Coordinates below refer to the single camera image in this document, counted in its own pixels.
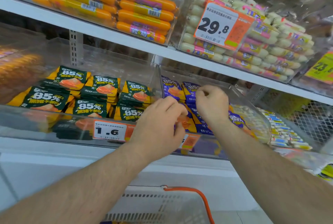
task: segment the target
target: supermarket display shelf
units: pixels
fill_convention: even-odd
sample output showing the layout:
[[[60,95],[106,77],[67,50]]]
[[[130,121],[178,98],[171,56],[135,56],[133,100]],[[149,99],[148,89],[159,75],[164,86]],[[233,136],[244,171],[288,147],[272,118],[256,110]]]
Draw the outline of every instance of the supermarket display shelf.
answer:
[[[204,58],[196,57],[187,53],[176,51],[174,47],[167,47],[151,43],[119,31],[111,30],[88,21],[39,7],[21,0],[0,0],[0,9],[18,15],[33,18],[49,24],[74,30],[83,34],[105,39],[117,44],[125,45],[148,53],[156,54],[164,58],[176,60],[192,66],[197,66],[216,73],[228,75],[230,77],[246,80],[265,87],[274,88],[289,94],[298,95],[304,98],[333,105],[333,98],[310,92],[289,84],[267,79],[252,73],[238,70],[226,65],[215,63]]]

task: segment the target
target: metal grid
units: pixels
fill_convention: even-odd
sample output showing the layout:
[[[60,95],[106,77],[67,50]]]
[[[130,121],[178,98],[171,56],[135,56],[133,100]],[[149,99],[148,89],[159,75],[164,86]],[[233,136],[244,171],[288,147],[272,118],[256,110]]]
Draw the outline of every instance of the metal grid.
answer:
[[[270,89],[259,107],[271,110],[308,142],[315,152],[333,154],[333,106]]]

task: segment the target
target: white price label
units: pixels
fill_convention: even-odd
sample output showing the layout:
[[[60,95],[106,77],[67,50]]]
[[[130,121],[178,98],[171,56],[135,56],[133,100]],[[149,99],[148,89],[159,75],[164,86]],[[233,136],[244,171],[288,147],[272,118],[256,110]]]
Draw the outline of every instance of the white price label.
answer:
[[[238,13],[209,2],[194,36],[224,46],[224,42],[238,20]]]
[[[94,138],[125,142],[127,125],[95,120]]]
[[[186,139],[187,139],[188,137],[189,137],[188,134],[186,134],[186,135],[184,136],[183,141],[181,141],[181,144],[180,144],[180,146],[178,147],[178,149],[181,149],[181,147],[183,146],[184,142],[186,141]]]

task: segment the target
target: person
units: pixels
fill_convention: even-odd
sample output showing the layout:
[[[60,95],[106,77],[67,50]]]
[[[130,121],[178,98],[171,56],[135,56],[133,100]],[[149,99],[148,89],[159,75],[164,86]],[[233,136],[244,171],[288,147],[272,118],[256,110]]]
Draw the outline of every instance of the person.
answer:
[[[331,185],[235,126],[228,119],[228,97],[220,88],[201,87],[196,100],[199,114],[273,223],[332,222]],[[143,168],[177,149],[185,135],[181,123],[174,130],[180,115],[187,115],[187,110],[174,98],[157,100],[142,114],[129,142],[23,199],[0,215],[0,223],[99,223]]]

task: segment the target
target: white shopping basket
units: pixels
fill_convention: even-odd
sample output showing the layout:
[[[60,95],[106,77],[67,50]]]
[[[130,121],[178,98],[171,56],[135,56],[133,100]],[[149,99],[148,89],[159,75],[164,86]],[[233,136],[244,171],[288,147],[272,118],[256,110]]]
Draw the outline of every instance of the white shopping basket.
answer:
[[[128,186],[103,222],[214,224],[202,192],[189,187]]]

